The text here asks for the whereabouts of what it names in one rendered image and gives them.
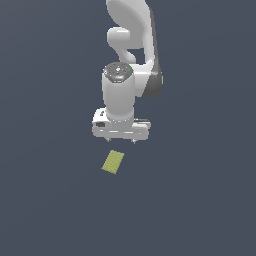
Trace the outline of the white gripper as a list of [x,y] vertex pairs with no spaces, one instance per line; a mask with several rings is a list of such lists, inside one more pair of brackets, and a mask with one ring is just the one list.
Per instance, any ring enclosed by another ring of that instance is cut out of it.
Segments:
[[133,123],[128,120],[124,122],[110,121],[106,115],[105,108],[99,108],[95,111],[92,119],[92,133],[95,137],[102,137],[111,142],[112,139],[121,138],[132,140],[147,140],[151,122],[148,119],[135,118]]

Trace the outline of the yellow-green rectangular block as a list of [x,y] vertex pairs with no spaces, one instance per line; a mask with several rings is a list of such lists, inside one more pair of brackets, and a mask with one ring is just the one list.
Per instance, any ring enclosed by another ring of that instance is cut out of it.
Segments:
[[111,150],[102,166],[102,170],[112,174],[116,174],[120,167],[123,157],[124,153]]

